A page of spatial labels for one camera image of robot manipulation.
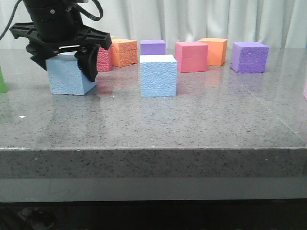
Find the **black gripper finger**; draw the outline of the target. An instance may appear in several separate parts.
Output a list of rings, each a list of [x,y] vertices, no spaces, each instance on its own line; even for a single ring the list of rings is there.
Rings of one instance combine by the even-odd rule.
[[[97,70],[98,51],[99,51],[98,46],[87,46],[87,47],[81,47],[80,50],[78,50],[74,55],[77,58],[77,64],[79,69],[91,82],[95,82],[96,76],[98,74]]]
[[[55,50],[58,50],[59,46],[39,44],[39,43],[29,43],[26,46],[26,51],[32,56],[30,59],[38,64],[44,70],[47,70],[46,60],[57,56]]]

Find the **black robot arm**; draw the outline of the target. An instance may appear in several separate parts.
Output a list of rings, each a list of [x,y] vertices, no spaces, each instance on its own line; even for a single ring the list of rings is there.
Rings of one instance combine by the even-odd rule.
[[[79,0],[25,0],[31,22],[15,23],[10,32],[15,39],[24,37],[29,40],[26,51],[43,69],[47,69],[47,59],[74,52],[79,69],[94,82],[98,74],[98,50],[100,47],[110,48],[111,35],[83,24],[82,15],[93,21],[102,19],[103,9],[99,1],[94,1],[99,16],[90,14],[79,4]]]

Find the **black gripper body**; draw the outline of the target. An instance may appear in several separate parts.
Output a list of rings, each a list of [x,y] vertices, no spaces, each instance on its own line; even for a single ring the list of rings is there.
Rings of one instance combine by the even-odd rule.
[[[16,23],[10,28],[14,38],[24,37],[29,43],[51,53],[61,53],[61,47],[86,48],[88,46],[100,46],[108,50],[112,44],[111,35],[94,28],[82,25],[75,35],[61,42],[47,42],[42,39],[33,23]]]

